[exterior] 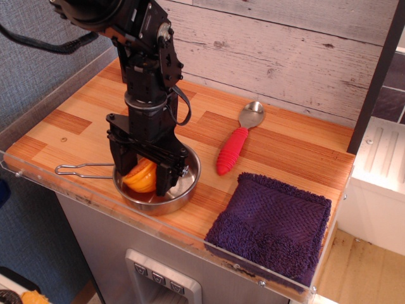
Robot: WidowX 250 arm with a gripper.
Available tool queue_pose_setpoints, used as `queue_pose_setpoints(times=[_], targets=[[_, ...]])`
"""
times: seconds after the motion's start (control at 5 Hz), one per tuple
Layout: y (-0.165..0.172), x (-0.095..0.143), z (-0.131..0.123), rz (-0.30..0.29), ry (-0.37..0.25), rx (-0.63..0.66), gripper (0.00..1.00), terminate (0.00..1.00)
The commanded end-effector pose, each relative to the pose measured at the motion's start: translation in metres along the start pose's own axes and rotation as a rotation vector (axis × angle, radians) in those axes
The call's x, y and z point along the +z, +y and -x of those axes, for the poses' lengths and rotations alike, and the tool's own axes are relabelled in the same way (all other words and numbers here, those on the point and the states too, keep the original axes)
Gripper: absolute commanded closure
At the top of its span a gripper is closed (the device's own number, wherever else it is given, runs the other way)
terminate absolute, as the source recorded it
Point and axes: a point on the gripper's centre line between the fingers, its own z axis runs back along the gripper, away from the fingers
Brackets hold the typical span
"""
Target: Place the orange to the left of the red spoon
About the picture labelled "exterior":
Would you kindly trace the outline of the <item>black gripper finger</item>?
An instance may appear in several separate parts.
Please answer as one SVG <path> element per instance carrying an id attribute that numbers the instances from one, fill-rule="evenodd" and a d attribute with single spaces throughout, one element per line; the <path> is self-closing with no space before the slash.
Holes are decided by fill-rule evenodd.
<path id="1" fill-rule="evenodd" d="M 156 195 L 164 196 L 172 187 L 177 185 L 178 170 L 167 164 L 160 164 L 156 168 Z"/>
<path id="2" fill-rule="evenodd" d="M 133 139 L 118 140 L 109 138 L 110 151 L 116 170 L 121 176 L 127 175 L 137 164 L 137 144 Z"/>

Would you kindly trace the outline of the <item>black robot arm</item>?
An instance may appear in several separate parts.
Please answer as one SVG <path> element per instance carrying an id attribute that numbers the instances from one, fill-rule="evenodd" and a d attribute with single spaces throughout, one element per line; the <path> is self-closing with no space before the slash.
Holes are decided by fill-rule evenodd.
<path id="1" fill-rule="evenodd" d="M 177 139 L 177 82 L 182 63 L 166 11 L 155 1 L 54 1 L 72 24 L 109 39 L 118 51 L 128 115 L 110 114 L 109 144 L 116 170 L 127 175 L 143 156 L 154 162 L 156 194 L 186 173 L 188 152 Z"/>

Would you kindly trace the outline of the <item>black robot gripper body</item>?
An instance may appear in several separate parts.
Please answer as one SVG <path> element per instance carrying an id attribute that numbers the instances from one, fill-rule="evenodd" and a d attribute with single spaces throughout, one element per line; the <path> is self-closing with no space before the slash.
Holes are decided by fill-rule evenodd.
<path id="1" fill-rule="evenodd" d="M 170 94 L 160 103 L 143 103 L 128 94 L 125 95 L 128 115 L 110 113 L 108 138 L 133 139 L 137 156 L 144 156 L 153 162 L 175 167 L 178 173 L 185 170 L 187 152 L 176 138 L 178 95 Z"/>

